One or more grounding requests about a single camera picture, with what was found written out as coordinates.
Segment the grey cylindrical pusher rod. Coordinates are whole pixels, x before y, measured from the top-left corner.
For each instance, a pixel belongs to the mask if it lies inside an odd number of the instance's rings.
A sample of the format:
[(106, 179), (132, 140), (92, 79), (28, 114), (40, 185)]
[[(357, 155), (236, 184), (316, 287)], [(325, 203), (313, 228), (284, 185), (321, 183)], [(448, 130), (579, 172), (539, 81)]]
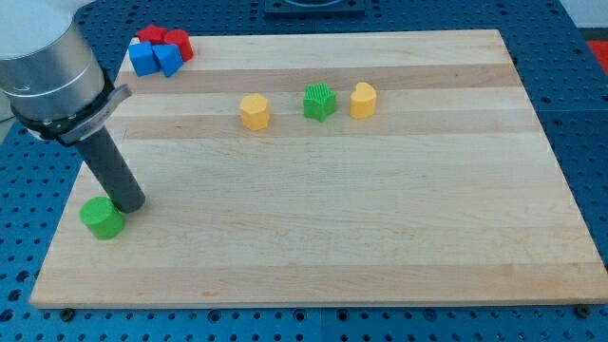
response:
[(120, 212), (134, 213), (143, 207), (145, 194), (105, 127), (75, 147)]

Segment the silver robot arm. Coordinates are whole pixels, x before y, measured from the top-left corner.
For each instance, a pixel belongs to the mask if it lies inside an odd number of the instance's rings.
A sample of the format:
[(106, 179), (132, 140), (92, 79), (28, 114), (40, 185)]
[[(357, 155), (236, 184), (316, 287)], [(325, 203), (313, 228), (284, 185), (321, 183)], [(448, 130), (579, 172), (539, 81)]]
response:
[(123, 213), (145, 195), (105, 123), (131, 91), (114, 85), (76, 23), (85, 0), (1, 0), (1, 90), (43, 140), (75, 146)]

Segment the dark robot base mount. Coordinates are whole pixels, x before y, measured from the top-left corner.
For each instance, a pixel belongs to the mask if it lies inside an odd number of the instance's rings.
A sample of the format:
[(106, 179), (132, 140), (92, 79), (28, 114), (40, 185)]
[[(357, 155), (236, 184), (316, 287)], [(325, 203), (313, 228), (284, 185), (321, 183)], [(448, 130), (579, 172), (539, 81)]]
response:
[(365, 0), (263, 0), (264, 15), (273, 18), (364, 14)]

